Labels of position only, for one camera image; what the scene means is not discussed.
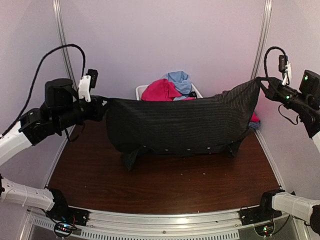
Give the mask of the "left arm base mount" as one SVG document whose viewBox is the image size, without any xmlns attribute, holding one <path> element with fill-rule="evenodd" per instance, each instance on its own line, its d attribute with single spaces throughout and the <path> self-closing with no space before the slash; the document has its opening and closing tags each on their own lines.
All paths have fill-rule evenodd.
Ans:
<svg viewBox="0 0 320 240">
<path fill-rule="evenodd" d="M 68 223 L 73 226 L 85 227 L 89 219 L 88 210 L 74 207 L 68 207 L 66 210 L 52 209 L 50 211 L 45 211 L 45 214 L 48 218 L 51 218 L 56 222 Z"/>
</svg>

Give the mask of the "red t-shirt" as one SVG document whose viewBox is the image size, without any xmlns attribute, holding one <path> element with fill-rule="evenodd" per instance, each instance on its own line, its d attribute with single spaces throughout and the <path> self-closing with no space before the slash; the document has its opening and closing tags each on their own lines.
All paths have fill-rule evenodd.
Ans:
<svg viewBox="0 0 320 240">
<path fill-rule="evenodd" d="M 259 123 L 261 120 L 257 117 L 255 113 L 253 113 L 250 122 Z"/>
</svg>

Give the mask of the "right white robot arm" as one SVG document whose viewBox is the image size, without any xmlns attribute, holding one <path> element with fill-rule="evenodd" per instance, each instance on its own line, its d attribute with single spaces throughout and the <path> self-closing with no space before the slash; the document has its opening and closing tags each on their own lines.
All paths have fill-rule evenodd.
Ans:
<svg viewBox="0 0 320 240">
<path fill-rule="evenodd" d="M 286 109 L 298 114 L 308 137 L 320 148 L 320 75 L 305 70 L 295 90 L 276 77 L 256 77 L 255 82 L 265 97 L 281 103 Z M 271 190 L 262 195 L 261 205 L 256 210 L 259 220 L 268 220 L 276 211 L 287 213 L 306 222 L 311 229 L 320 233 L 320 201 L 292 195 L 285 190 Z"/>
</svg>

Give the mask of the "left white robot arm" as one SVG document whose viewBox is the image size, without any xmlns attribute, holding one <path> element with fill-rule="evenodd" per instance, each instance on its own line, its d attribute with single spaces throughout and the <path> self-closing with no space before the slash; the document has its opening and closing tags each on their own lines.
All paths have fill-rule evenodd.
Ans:
<svg viewBox="0 0 320 240">
<path fill-rule="evenodd" d="M 86 120 L 100 122 L 107 110 L 107 98 L 91 95 L 95 83 L 89 75 L 81 78 L 78 90 L 67 78 L 45 83 L 44 103 L 18 118 L 0 139 L 0 163 L 33 147 L 49 136 L 67 133 L 68 128 L 84 126 Z M 52 218 L 67 222 L 72 211 L 58 189 L 39 189 L 0 178 L 0 200 L 44 210 Z"/>
</svg>

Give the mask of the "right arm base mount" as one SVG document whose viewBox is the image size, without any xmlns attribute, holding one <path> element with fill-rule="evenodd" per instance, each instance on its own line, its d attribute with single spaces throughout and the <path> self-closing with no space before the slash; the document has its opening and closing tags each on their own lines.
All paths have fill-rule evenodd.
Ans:
<svg viewBox="0 0 320 240">
<path fill-rule="evenodd" d="M 243 226 L 272 221 L 274 218 L 282 216 L 281 211 L 273 209 L 269 210 L 261 206 L 242 206 L 238 211 L 238 214 Z"/>
</svg>

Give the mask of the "black striped shirt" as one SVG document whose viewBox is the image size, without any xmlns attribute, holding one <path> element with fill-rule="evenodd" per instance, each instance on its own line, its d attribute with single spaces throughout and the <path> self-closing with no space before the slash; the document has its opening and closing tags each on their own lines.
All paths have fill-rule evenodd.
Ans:
<svg viewBox="0 0 320 240">
<path fill-rule="evenodd" d="M 260 87 L 250 80 L 211 97 L 180 101 L 111 98 L 107 136 L 131 170 L 144 154 L 187 157 L 228 152 L 237 155 L 252 129 Z"/>
</svg>

